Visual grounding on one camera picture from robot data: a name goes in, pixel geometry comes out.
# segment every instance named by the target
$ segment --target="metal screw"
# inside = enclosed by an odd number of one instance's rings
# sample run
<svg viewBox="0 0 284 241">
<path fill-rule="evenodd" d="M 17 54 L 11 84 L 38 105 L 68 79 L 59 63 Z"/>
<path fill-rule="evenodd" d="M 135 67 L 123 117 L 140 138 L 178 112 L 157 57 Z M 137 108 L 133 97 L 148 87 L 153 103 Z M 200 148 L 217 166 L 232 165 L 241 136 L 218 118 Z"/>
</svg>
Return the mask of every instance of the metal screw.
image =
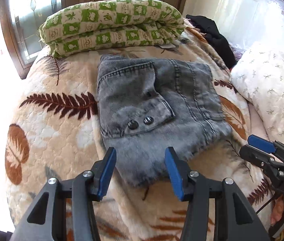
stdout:
<svg viewBox="0 0 284 241">
<path fill-rule="evenodd" d="M 57 182 L 56 178 L 50 178 L 48 179 L 48 184 L 54 185 Z"/>
<path fill-rule="evenodd" d="M 93 174 L 93 172 L 91 172 L 90 170 L 86 170 L 86 171 L 83 172 L 83 176 L 84 176 L 85 178 L 90 177 L 92 174 Z"/>
<path fill-rule="evenodd" d="M 199 172 L 195 171 L 195 170 L 192 170 L 192 171 L 190 171 L 190 176 L 193 177 L 193 178 L 196 178 L 196 177 L 199 176 Z"/>
<path fill-rule="evenodd" d="M 234 183 L 234 180 L 232 178 L 226 178 L 225 179 L 226 184 L 232 185 Z"/>
</svg>

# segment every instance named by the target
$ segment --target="metal snap button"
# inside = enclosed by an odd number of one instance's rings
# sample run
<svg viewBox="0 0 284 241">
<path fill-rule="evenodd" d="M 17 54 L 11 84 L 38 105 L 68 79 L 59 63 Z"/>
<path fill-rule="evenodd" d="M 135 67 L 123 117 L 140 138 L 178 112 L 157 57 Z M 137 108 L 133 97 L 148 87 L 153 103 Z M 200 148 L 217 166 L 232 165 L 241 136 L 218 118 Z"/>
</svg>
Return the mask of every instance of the metal snap button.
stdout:
<svg viewBox="0 0 284 241">
<path fill-rule="evenodd" d="M 151 116 L 148 116 L 144 119 L 144 124 L 145 125 L 151 125 L 153 123 L 154 119 Z"/>
<path fill-rule="evenodd" d="M 137 129 L 139 127 L 139 124 L 132 119 L 127 123 L 127 126 L 129 129 Z"/>
</svg>

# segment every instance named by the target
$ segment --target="green and white checkered quilt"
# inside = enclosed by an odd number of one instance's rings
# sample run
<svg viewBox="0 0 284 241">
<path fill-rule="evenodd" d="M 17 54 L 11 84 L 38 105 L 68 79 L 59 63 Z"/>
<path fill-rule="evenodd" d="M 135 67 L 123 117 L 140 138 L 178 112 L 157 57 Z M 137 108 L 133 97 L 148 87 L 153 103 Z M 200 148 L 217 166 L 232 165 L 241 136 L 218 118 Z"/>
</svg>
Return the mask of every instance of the green and white checkered quilt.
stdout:
<svg viewBox="0 0 284 241">
<path fill-rule="evenodd" d="M 69 6 L 40 26 L 55 58 L 86 50 L 163 45 L 184 31 L 173 6 L 157 0 L 109 0 Z"/>
</svg>

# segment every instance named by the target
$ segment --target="folded denim garment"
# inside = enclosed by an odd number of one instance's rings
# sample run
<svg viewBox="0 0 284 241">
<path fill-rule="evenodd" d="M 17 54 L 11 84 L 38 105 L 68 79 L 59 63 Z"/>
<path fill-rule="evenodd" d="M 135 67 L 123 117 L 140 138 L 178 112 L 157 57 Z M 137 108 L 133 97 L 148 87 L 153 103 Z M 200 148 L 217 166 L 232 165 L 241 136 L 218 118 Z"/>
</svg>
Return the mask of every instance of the folded denim garment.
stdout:
<svg viewBox="0 0 284 241">
<path fill-rule="evenodd" d="M 103 141 L 130 185 L 167 176 L 168 146 L 189 160 L 232 132 L 205 64 L 103 55 L 97 82 Z"/>
</svg>

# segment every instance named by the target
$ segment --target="glass panel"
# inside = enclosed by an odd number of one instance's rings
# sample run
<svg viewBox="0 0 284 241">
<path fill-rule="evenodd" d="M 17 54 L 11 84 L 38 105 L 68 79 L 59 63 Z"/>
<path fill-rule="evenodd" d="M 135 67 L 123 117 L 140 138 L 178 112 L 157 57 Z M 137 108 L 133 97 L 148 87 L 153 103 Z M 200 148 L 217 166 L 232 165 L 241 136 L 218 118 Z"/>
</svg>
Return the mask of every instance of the glass panel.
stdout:
<svg viewBox="0 0 284 241">
<path fill-rule="evenodd" d="M 24 64 L 33 62 L 43 48 L 39 27 L 62 8 L 61 0 L 9 0 L 12 27 Z"/>
</svg>

